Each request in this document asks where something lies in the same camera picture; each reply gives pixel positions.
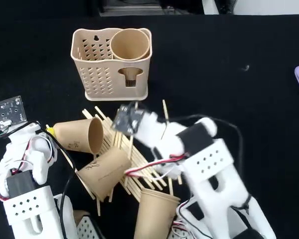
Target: circuit board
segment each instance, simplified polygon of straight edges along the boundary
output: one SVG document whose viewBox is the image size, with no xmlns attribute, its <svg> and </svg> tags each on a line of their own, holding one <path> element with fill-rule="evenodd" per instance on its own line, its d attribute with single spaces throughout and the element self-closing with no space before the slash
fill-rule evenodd
<svg viewBox="0 0 299 239">
<path fill-rule="evenodd" d="M 21 96 L 0 101 L 0 130 L 26 121 Z"/>
<path fill-rule="evenodd" d="M 135 134 L 138 131 L 144 113 L 144 110 L 121 105 L 113 121 L 112 128 L 123 134 Z"/>
</svg>

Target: perforated basket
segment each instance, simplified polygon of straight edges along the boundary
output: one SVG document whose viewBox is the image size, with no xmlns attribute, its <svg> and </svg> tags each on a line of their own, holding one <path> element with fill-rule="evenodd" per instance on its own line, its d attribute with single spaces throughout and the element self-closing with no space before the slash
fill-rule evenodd
<svg viewBox="0 0 299 239">
<path fill-rule="evenodd" d="M 73 33 L 71 57 L 82 80 L 85 97 L 90 101 L 143 100 L 148 95 L 148 75 L 152 56 L 151 32 L 141 28 L 150 41 L 145 58 L 137 61 L 112 59 L 110 41 L 122 29 L 78 29 Z M 143 72 L 136 80 L 125 80 L 120 69 L 136 67 Z"/>
</svg>

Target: white wall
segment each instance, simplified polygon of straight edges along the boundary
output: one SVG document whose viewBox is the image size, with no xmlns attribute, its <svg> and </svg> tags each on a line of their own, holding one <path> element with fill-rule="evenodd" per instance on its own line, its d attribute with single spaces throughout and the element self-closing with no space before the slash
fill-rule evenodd
<svg viewBox="0 0 299 239">
<path fill-rule="evenodd" d="M 236 15 L 299 14 L 299 0 L 237 0 Z"/>
</svg>

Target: perforated bracket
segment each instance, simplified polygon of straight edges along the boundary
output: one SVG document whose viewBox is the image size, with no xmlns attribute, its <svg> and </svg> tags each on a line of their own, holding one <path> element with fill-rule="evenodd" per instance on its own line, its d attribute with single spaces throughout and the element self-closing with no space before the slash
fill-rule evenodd
<svg viewBox="0 0 299 239">
<path fill-rule="evenodd" d="M 9 225 L 55 208 L 50 186 L 45 186 L 3 203 Z"/>
<path fill-rule="evenodd" d="M 204 150 L 191 156 L 182 164 L 187 177 L 200 183 L 216 175 L 234 162 L 223 139 L 217 139 Z"/>
<path fill-rule="evenodd" d="M 83 217 L 77 226 L 79 239 L 100 239 L 89 217 Z"/>
</svg>

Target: kraft paper cup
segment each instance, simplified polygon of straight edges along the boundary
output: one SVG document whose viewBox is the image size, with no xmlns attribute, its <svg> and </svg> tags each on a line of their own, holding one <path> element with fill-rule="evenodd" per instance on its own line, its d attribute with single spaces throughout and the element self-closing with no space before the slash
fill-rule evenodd
<svg viewBox="0 0 299 239">
<path fill-rule="evenodd" d="M 124 171 L 130 167 L 131 161 L 127 154 L 121 149 L 112 147 L 78 171 L 78 175 L 92 193 L 103 202 L 124 176 Z"/>
<path fill-rule="evenodd" d="M 103 127 L 98 118 L 56 123 L 56 139 L 68 150 L 96 154 L 103 143 Z"/>
<path fill-rule="evenodd" d="M 113 59 L 137 61 L 147 56 L 150 49 L 150 39 L 141 30 L 124 29 L 112 37 L 110 49 L 113 53 Z M 137 67 L 127 67 L 119 72 L 125 75 L 126 80 L 135 81 L 136 75 L 141 74 L 143 71 Z"/>
<path fill-rule="evenodd" d="M 134 239 L 165 239 L 176 215 L 178 197 L 142 189 Z"/>
</svg>

